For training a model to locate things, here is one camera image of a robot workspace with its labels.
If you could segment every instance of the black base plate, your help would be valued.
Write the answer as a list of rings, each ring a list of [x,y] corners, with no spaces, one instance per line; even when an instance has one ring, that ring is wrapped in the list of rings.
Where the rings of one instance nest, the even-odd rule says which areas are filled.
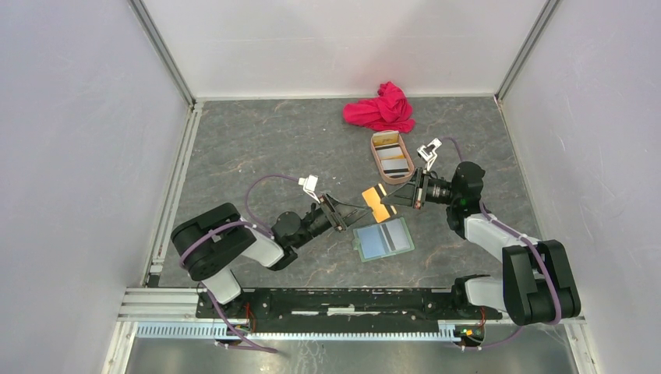
[[[432,288],[257,288],[243,290],[224,306],[228,318],[245,318],[246,305],[259,332],[388,333],[437,332],[439,319],[482,318],[480,307],[455,305],[449,290]],[[197,318],[219,318],[206,293],[200,294]],[[337,315],[332,308],[353,307],[361,316]],[[502,319],[485,308],[487,319]],[[292,312],[317,312],[314,316]]]

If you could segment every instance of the cardboard tray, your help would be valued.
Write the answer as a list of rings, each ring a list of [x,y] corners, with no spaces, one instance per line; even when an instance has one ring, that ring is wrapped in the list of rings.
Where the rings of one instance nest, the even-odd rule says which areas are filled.
[[[399,144],[399,147],[401,148],[401,152],[404,154],[404,159],[406,159],[406,164],[408,165],[408,172],[403,174],[403,176],[398,177],[398,178],[392,178],[386,175],[384,172],[384,168],[381,166],[381,159],[379,159],[378,154],[376,153],[376,147],[374,145],[374,139],[381,139],[385,141],[390,141],[391,143],[397,143]],[[374,160],[376,161],[376,168],[379,169],[379,174],[381,174],[381,178],[384,179],[384,182],[386,182],[389,185],[399,185],[401,183],[407,182],[410,178],[411,175],[413,175],[413,171],[415,170],[415,166],[413,166],[413,161],[411,161],[411,156],[408,155],[408,151],[406,150],[406,145],[404,144],[404,139],[401,138],[401,134],[399,131],[394,131],[394,130],[387,130],[387,131],[379,131],[372,135],[372,139],[369,141],[369,147],[372,149],[372,155],[374,156]]]

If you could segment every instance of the white wall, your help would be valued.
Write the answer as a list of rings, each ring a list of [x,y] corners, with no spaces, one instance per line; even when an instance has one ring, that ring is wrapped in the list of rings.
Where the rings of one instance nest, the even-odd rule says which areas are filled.
[[[547,238],[570,256],[604,373],[661,356],[661,5],[561,2],[505,97]]]
[[[0,372],[99,372],[187,108],[123,0],[4,1],[0,51]]]
[[[145,0],[198,97],[493,94],[544,0]]]

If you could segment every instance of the small box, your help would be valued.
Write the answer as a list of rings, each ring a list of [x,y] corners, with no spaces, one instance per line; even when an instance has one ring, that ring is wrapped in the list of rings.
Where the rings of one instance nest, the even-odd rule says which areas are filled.
[[[411,178],[415,167],[399,131],[388,130],[375,133],[372,135],[370,148],[381,178],[386,183],[398,185]]]

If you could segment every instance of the red cloth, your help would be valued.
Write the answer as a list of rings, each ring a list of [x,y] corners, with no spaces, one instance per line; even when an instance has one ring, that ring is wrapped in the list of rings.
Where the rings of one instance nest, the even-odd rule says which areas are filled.
[[[381,84],[379,97],[347,104],[342,111],[345,121],[352,125],[364,126],[374,131],[399,132],[413,130],[415,119],[410,119],[411,113],[413,108],[406,100],[404,92],[392,82]]]

